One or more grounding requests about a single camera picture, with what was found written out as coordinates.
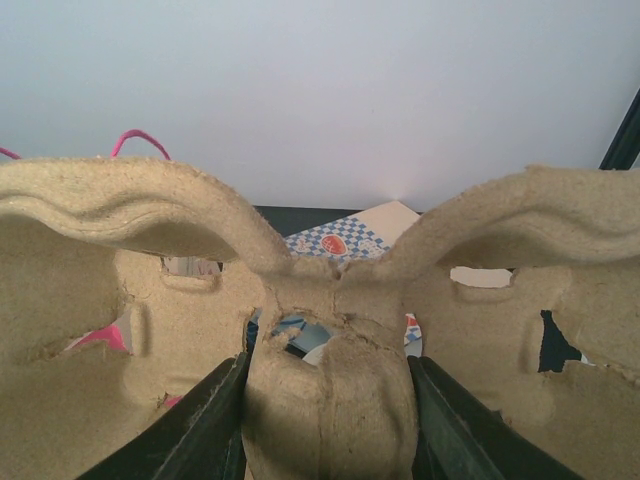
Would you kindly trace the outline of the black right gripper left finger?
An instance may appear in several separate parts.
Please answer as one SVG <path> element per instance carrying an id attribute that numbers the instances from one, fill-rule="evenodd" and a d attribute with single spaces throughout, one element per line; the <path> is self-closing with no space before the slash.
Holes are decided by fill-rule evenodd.
<path id="1" fill-rule="evenodd" d="M 224 360 L 177 404 L 79 480 L 243 479 L 240 425 L 251 355 Z"/>

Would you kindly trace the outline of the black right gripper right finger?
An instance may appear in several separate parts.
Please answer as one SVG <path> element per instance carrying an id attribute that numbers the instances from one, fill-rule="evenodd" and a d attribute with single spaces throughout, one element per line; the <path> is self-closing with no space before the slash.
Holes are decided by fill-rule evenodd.
<path id="1" fill-rule="evenodd" d="M 415 479 L 578 479 L 429 357 L 408 358 L 419 420 Z"/>

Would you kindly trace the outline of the brown pulp cup carrier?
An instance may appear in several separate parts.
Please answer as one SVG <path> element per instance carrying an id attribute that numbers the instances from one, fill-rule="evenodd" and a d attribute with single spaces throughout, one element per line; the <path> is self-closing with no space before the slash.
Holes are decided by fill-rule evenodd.
<path id="1" fill-rule="evenodd" d="M 71 479 L 245 346 L 256 479 L 408 479 L 404 350 L 586 479 L 639 475 L 639 174 L 532 167 L 423 214 L 383 255 L 292 254 L 216 178 L 144 157 L 1 168 L 1 475 Z M 300 315 L 317 365 L 267 336 Z"/>

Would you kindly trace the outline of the light blue paper bag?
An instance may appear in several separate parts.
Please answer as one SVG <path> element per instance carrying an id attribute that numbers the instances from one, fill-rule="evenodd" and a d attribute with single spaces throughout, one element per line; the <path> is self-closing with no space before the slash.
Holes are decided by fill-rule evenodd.
<path id="1" fill-rule="evenodd" d="M 254 350 L 259 336 L 261 314 L 262 310 L 256 309 L 246 327 L 246 349 L 249 352 Z M 332 336 L 324 326 L 312 323 L 300 315 L 284 317 L 274 328 L 268 330 L 267 336 L 281 334 L 287 336 L 285 351 L 298 358 L 303 358 L 316 347 L 326 344 Z"/>

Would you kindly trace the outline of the blue checkered bakery paper bag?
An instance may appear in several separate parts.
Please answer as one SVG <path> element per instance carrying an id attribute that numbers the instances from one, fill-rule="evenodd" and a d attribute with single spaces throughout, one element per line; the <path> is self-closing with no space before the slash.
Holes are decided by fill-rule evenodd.
<path id="1" fill-rule="evenodd" d="M 289 235 L 285 242 L 294 255 L 326 257 L 339 264 L 383 255 L 419 214 L 391 201 L 347 217 Z"/>

